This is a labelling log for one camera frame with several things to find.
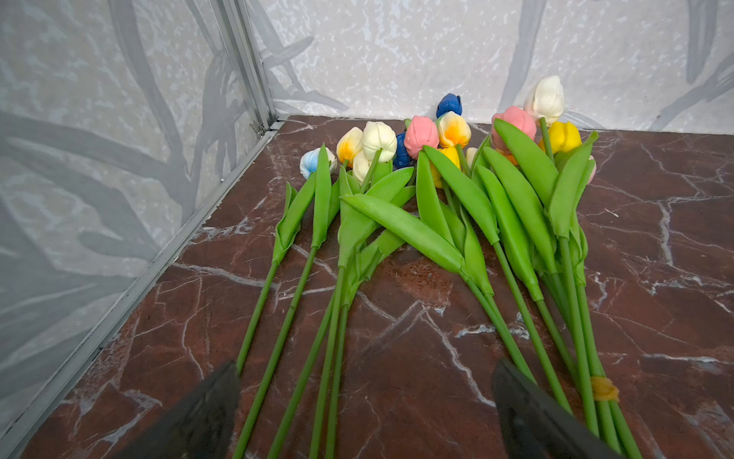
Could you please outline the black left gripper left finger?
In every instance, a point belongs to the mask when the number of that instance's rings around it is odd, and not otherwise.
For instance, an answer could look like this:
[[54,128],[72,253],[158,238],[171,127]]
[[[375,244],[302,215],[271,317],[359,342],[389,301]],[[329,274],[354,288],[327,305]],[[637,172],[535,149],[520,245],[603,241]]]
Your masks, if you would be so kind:
[[229,361],[204,379],[118,458],[223,458],[229,448],[239,379]]

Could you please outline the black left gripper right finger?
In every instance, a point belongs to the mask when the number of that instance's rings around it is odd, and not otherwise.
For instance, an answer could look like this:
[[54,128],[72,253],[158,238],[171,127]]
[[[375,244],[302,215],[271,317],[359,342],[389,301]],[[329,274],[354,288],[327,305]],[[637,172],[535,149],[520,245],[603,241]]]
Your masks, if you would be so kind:
[[619,458],[511,361],[492,376],[503,444],[510,458]]

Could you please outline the white cream tulip flower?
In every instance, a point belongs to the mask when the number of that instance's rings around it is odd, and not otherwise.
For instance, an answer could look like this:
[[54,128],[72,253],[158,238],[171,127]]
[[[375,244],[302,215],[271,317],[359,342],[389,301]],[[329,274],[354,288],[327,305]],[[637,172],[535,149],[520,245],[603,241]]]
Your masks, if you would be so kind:
[[[367,122],[363,130],[353,128],[342,137],[336,147],[336,156],[338,157],[338,164],[341,166],[347,166],[350,161],[354,163],[359,155],[362,155],[363,160],[366,162],[372,160],[379,162],[378,153],[390,151],[392,154],[395,154],[396,148],[396,134],[389,125],[384,122]],[[340,302],[344,281],[346,280],[345,266],[345,263],[339,262],[338,281],[336,281],[336,288],[330,302],[329,312],[326,314],[326,319],[329,320],[329,335],[319,385],[317,407],[315,408],[315,418],[313,419],[313,433],[309,452],[310,458],[317,458],[319,456],[336,339],[338,338]]]

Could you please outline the pink tulip flower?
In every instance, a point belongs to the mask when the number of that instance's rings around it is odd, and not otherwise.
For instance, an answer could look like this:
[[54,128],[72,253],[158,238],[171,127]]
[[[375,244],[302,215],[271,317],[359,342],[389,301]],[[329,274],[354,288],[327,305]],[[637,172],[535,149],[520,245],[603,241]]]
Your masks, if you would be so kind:
[[411,120],[411,123],[406,128],[404,145],[410,155],[418,157],[419,153],[424,151],[429,155],[430,159],[442,158],[441,164],[443,164],[443,159],[447,160],[446,166],[437,166],[443,179],[447,181],[447,186],[444,186],[443,189],[450,187],[454,190],[461,203],[466,206],[469,214],[474,218],[482,232],[485,233],[487,241],[492,245],[508,281],[508,286],[510,286],[510,290],[512,290],[519,312],[526,323],[533,347],[538,354],[540,363],[546,373],[546,377],[551,384],[550,387],[552,388],[552,393],[563,409],[570,414],[573,414],[569,401],[558,380],[558,376],[552,366],[540,335],[534,326],[531,312],[529,311],[529,308],[521,294],[515,276],[512,273],[510,262],[508,262],[508,258],[501,246],[498,221],[494,212],[493,204],[489,201],[489,197],[487,197],[485,190],[480,187],[476,181],[466,176],[460,168],[457,168],[449,158],[445,157],[445,155],[437,149],[439,143],[439,131],[437,125],[429,118],[416,116]]

